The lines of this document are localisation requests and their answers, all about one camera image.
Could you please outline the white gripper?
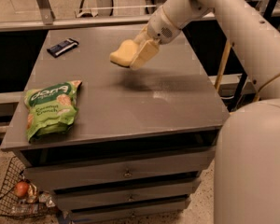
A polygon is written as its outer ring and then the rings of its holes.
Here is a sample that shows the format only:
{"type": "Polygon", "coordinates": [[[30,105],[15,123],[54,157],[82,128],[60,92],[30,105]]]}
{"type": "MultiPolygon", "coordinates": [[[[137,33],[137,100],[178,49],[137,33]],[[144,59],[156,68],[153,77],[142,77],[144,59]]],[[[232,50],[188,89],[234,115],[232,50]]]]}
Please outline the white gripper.
{"type": "Polygon", "coordinates": [[[130,68],[132,70],[141,68],[159,52],[159,42],[161,44],[168,44],[172,42],[180,32],[181,30],[178,29],[165,14],[163,6],[158,7],[151,15],[147,26],[144,26],[133,40],[138,45],[142,42],[144,43],[139,46],[139,49],[134,54],[130,68]],[[153,39],[147,40],[147,34],[153,39]]]}

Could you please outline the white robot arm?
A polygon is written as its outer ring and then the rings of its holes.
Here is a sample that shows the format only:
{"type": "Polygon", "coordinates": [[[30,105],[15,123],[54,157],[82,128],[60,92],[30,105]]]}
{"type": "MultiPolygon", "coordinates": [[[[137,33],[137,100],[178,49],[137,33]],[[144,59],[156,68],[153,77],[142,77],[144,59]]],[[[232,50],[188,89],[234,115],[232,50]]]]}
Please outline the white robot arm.
{"type": "Polygon", "coordinates": [[[258,100],[234,112],[217,139],[215,224],[280,224],[280,33],[245,0],[167,0],[135,41],[161,40],[211,8],[258,100]]]}

